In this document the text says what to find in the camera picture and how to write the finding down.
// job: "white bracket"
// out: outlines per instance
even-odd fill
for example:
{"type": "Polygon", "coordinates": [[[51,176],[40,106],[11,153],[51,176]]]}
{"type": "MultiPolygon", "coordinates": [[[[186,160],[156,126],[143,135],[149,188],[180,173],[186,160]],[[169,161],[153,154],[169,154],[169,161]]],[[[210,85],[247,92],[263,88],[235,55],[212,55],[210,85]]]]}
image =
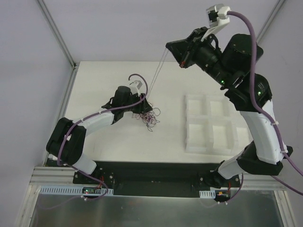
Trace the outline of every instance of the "white bracket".
{"type": "Polygon", "coordinates": [[[207,14],[217,13],[218,17],[215,20],[211,20],[208,17],[209,29],[205,32],[201,41],[205,40],[210,34],[217,34],[230,22],[227,12],[231,10],[230,7],[224,6],[223,4],[214,5],[206,10],[207,14]]]}
{"type": "Polygon", "coordinates": [[[214,199],[216,198],[216,192],[214,190],[210,191],[199,191],[201,199],[214,199]]]}

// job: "string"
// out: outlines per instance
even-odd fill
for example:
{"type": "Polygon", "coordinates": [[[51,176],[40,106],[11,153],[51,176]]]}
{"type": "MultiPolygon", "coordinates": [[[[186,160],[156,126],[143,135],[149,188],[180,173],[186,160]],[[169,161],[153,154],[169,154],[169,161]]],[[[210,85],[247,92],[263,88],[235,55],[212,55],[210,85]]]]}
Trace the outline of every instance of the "string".
{"type": "Polygon", "coordinates": [[[148,98],[150,96],[150,94],[151,94],[151,90],[152,90],[152,88],[153,88],[153,86],[154,86],[154,84],[156,82],[156,79],[158,78],[158,75],[159,75],[159,73],[160,73],[160,71],[161,71],[161,69],[163,67],[163,64],[165,62],[165,59],[166,59],[166,56],[167,56],[168,53],[169,53],[168,49],[165,49],[164,52],[163,52],[163,55],[162,55],[162,57],[160,59],[160,62],[158,64],[158,67],[156,69],[155,75],[153,76],[153,79],[151,81],[150,91],[149,91],[149,94],[147,95],[146,98],[148,98]]]}

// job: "metal panel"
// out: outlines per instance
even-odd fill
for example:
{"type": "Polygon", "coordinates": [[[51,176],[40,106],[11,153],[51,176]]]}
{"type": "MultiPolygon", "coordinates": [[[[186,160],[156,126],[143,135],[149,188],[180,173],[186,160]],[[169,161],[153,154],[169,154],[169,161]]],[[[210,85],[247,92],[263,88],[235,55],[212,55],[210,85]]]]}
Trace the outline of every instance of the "metal panel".
{"type": "MultiPolygon", "coordinates": [[[[50,207],[69,198],[39,195],[39,204],[50,207]]],[[[94,202],[74,199],[53,210],[36,212],[36,227],[283,226],[275,194],[269,191],[242,191],[228,205],[216,205],[212,199],[107,196],[94,202]]]]}

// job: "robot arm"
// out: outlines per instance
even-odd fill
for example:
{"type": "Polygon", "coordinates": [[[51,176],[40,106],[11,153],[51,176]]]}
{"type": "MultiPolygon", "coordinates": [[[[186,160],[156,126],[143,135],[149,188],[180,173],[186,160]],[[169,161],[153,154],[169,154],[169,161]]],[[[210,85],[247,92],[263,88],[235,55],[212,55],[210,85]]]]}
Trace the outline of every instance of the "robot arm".
{"type": "MultiPolygon", "coordinates": [[[[143,114],[152,110],[146,99],[143,99],[144,93],[140,93],[142,82],[139,80],[133,81],[128,87],[119,86],[115,92],[114,97],[110,98],[109,102],[103,105],[98,111],[99,114],[88,118],[87,120],[76,125],[71,134],[67,137],[63,147],[60,160],[70,166],[85,172],[86,174],[93,175],[97,164],[89,159],[83,152],[84,140],[91,133],[119,121],[125,112],[133,112],[134,114],[143,114]],[[116,109],[117,107],[130,106],[129,108],[116,109]]],[[[61,118],[47,145],[46,150],[58,157],[61,144],[69,129],[78,122],[77,120],[69,120],[65,117],[61,118]]]]}
{"type": "MultiPolygon", "coordinates": [[[[166,44],[181,68],[196,64],[221,85],[221,90],[227,89],[225,96],[240,111],[254,139],[240,154],[223,161],[205,179],[210,186],[217,188],[226,179],[243,172],[278,175],[283,168],[281,160],[284,158],[273,125],[264,114],[255,109],[250,100],[250,35],[234,35],[223,52],[214,35],[229,23],[228,11],[230,8],[222,4],[209,8],[207,13],[210,28],[197,28],[188,38],[166,44]]],[[[262,54],[262,48],[257,46],[256,60],[262,54]]],[[[268,81],[259,74],[255,74],[254,93],[258,106],[275,119],[268,81]]],[[[290,155],[292,147],[284,147],[285,152],[290,155]]]]}

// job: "white wall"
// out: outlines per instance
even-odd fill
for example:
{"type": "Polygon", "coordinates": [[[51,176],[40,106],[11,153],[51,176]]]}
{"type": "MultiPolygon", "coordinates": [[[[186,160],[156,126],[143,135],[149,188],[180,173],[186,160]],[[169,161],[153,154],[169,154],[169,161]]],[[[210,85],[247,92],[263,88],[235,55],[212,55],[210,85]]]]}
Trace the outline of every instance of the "white wall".
{"type": "MultiPolygon", "coordinates": [[[[76,62],[159,61],[167,42],[208,26],[205,10],[218,3],[245,14],[258,33],[276,1],[45,0],[76,62]]],[[[245,31],[233,18],[218,35],[220,46],[245,31]]]]}
{"type": "MultiPolygon", "coordinates": [[[[303,1],[288,0],[262,43],[264,55],[257,73],[270,83],[283,139],[294,148],[292,160],[303,169],[303,1]]],[[[285,161],[286,182],[303,191],[303,178],[285,161]]],[[[302,225],[303,196],[289,192],[298,226],[302,225]]]]}
{"type": "Polygon", "coordinates": [[[14,226],[71,68],[34,0],[0,3],[0,226],[14,226]]]}

